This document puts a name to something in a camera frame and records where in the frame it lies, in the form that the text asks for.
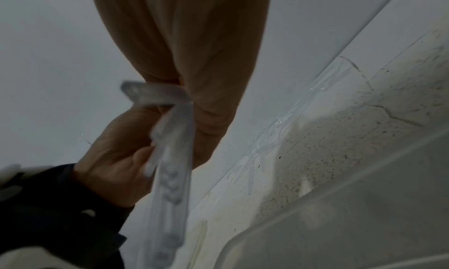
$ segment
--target person's right hand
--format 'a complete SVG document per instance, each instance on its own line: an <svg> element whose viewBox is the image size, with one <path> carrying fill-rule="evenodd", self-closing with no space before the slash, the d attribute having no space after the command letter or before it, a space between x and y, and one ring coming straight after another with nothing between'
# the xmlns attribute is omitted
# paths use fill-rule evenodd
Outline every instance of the person's right hand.
<svg viewBox="0 0 449 269"><path fill-rule="evenodd" d="M194 166L224 136L256 62L269 0L94 0L148 82L183 84L195 104Z"/></svg>

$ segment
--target translucent plastic bin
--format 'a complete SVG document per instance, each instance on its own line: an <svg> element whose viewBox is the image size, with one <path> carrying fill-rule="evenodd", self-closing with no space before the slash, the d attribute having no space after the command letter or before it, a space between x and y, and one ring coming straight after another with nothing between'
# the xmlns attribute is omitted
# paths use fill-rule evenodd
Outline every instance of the translucent plastic bin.
<svg viewBox="0 0 449 269"><path fill-rule="evenodd" d="M237 235L215 268L449 268L449 120Z"/></svg>

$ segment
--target sleeve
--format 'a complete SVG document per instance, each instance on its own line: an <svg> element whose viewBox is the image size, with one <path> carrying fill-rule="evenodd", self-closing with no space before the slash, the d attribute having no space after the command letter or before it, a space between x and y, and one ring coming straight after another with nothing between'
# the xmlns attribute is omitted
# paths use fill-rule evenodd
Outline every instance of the sleeve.
<svg viewBox="0 0 449 269"><path fill-rule="evenodd" d="M78 184L73 166L53 167L26 180L17 173L1 187L0 254L41 246L82 268L117 260L126 240L118 231L133 208L111 205Z"/></svg>

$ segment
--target clear plastic piece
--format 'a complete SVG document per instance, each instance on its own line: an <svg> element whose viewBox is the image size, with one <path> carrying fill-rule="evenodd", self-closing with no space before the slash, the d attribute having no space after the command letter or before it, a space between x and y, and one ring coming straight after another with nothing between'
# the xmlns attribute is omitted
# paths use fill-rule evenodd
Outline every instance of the clear plastic piece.
<svg viewBox="0 0 449 269"><path fill-rule="evenodd" d="M180 86L125 81L121 88L135 104L173 106L150 132L156 147L144 176L155 177L138 257L139 269L168 268L185 239L196 129L193 103Z"/></svg>

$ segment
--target hand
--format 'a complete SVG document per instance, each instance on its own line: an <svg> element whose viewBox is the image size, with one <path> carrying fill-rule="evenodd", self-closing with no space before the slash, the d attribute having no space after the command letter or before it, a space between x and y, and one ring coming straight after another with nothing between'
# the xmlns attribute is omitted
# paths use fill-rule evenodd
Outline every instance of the hand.
<svg viewBox="0 0 449 269"><path fill-rule="evenodd" d="M118 116L75 165L74 178L116 206L133 206L151 191L153 179L143 177L143 165L153 151L149 131L159 118L157 109L141 106Z"/></svg>
<svg viewBox="0 0 449 269"><path fill-rule="evenodd" d="M186 87L195 104L194 166L205 163L253 72L269 0L94 1L146 81Z"/></svg>

